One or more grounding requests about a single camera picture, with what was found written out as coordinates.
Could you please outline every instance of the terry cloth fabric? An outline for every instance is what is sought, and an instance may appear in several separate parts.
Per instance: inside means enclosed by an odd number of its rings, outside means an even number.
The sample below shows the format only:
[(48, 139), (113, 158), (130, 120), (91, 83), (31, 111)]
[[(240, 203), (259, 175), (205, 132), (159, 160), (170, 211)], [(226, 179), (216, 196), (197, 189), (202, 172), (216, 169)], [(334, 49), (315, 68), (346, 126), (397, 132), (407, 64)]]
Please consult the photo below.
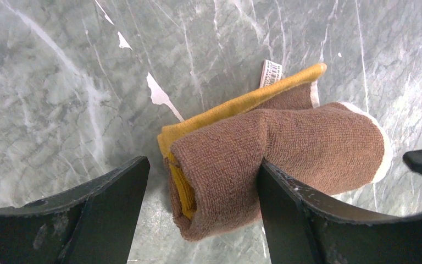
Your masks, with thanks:
[[(174, 212), (189, 241), (260, 218), (256, 177), (263, 158), (328, 195), (379, 181), (392, 160), (377, 121), (349, 103), (255, 109), (189, 133), (172, 144), (171, 153), (194, 190), (193, 217)], [(173, 186), (171, 199), (179, 206)]]
[[(326, 65), (324, 63), (316, 64), (275, 84), (227, 101), (182, 123), (164, 126), (161, 134), (158, 135), (158, 143), (164, 157), (165, 167), (170, 174), (169, 186), (171, 194), (177, 194), (177, 197), (171, 197), (173, 205), (176, 205), (176, 207), (173, 207), (175, 212), (174, 219), (178, 218), (178, 215), (191, 219), (196, 210), (194, 190), (182, 170), (174, 166), (176, 159), (170, 152), (170, 147), (174, 141), (199, 128), (237, 114), (246, 113), (259, 106), (274, 104), (278, 109), (305, 109), (306, 107), (311, 107), (311, 105), (318, 106), (319, 99), (316, 81), (325, 71)], [(307, 85), (310, 86), (309, 90), (303, 88), (293, 89), (297, 86), (307, 88)]]

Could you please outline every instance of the brown cloth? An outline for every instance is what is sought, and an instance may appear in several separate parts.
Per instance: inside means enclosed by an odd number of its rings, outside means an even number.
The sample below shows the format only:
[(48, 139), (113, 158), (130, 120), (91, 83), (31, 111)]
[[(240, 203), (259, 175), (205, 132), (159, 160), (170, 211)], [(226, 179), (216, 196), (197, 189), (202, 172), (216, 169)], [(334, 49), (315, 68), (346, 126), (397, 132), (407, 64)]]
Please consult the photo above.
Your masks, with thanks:
[(392, 151), (377, 121), (348, 103), (313, 108), (317, 98), (312, 84), (300, 85), (173, 143), (176, 166), (195, 191), (196, 213), (188, 219), (170, 185), (174, 221), (186, 240), (260, 219), (256, 177), (263, 158), (329, 195), (384, 177)]

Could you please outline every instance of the mustard yellow fabric edge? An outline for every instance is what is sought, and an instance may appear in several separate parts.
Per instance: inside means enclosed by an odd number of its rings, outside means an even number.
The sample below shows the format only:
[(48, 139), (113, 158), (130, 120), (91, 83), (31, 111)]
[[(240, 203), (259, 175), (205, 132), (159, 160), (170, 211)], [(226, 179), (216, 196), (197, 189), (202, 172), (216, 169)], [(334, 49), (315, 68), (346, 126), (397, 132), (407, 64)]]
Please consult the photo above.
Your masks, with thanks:
[(166, 166), (169, 167), (174, 184), (177, 187), (182, 213), (189, 219), (195, 212), (195, 192), (188, 183), (183, 171), (176, 166), (176, 159), (170, 152), (172, 143), (199, 128), (218, 122), (222, 119), (248, 112), (272, 97), (303, 83), (312, 83), (326, 72), (324, 63), (315, 64), (291, 77), (276, 82), (245, 95), (239, 96), (220, 104), (202, 114), (196, 115), (186, 121), (164, 126), (162, 133), (158, 135), (158, 144), (164, 158), (168, 159)]

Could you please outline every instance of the white tag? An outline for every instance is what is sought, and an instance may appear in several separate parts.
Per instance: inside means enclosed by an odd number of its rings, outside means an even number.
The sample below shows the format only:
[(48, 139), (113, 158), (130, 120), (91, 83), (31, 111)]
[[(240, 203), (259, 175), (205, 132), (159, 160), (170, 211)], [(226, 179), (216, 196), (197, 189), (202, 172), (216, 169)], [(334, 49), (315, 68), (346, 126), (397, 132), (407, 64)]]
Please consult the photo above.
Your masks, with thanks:
[(261, 72), (261, 81), (259, 87), (271, 85), (282, 78), (282, 65), (274, 63), (270, 60), (265, 60), (263, 71)]

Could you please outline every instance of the gray marble surface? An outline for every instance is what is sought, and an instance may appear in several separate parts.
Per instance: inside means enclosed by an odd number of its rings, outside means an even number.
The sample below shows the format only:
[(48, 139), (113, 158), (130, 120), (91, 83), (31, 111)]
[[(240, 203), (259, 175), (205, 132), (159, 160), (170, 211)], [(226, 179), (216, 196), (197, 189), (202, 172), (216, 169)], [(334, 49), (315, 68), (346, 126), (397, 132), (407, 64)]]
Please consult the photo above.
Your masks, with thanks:
[(422, 212), (422, 177), (401, 161), (422, 148), (421, 0), (0, 0), (0, 207), (146, 155), (129, 263), (270, 263), (260, 223), (200, 243), (181, 238), (156, 142), (179, 120), (146, 80), (186, 119), (256, 89), (264, 59), (286, 76), (325, 62), (321, 102), (352, 102), (389, 134), (388, 176), (339, 199)]

